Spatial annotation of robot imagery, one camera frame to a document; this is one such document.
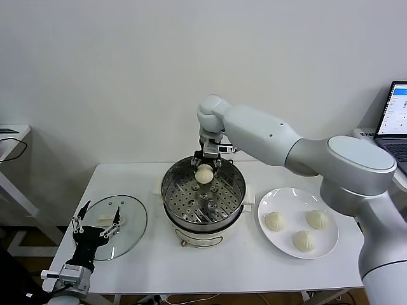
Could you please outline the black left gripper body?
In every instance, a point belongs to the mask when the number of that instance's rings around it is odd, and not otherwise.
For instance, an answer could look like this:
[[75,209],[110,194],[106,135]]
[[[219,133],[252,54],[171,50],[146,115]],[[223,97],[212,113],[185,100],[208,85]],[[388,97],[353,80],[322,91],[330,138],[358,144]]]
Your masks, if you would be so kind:
[[99,227],[83,226],[83,232],[73,232],[72,237],[76,242],[76,249],[71,259],[71,264],[93,264],[96,251],[109,241],[104,230]]

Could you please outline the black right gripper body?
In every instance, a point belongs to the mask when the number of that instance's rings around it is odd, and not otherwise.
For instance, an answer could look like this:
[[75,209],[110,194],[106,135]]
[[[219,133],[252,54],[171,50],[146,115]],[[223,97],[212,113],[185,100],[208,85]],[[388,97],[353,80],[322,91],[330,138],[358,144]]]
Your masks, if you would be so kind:
[[221,154],[219,152],[219,144],[222,141],[222,135],[201,135],[201,157],[202,162],[215,162]]

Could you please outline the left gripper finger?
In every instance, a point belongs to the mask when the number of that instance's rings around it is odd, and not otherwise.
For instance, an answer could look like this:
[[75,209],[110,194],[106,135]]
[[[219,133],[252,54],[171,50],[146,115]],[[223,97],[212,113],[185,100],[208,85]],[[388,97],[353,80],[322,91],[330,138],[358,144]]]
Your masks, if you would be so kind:
[[110,225],[105,228],[105,230],[103,230],[99,236],[103,238],[110,238],[112,235],[116,234],[121,229],[120,220],[120,207],[117,207],[112,223],[110,223]]
[[71,223],[74,234],[84,233],[83,219],[85,218],[86,212],[91,202],[91,200],[88,200],[87,203],[79,209],[79,212],[72,217]]

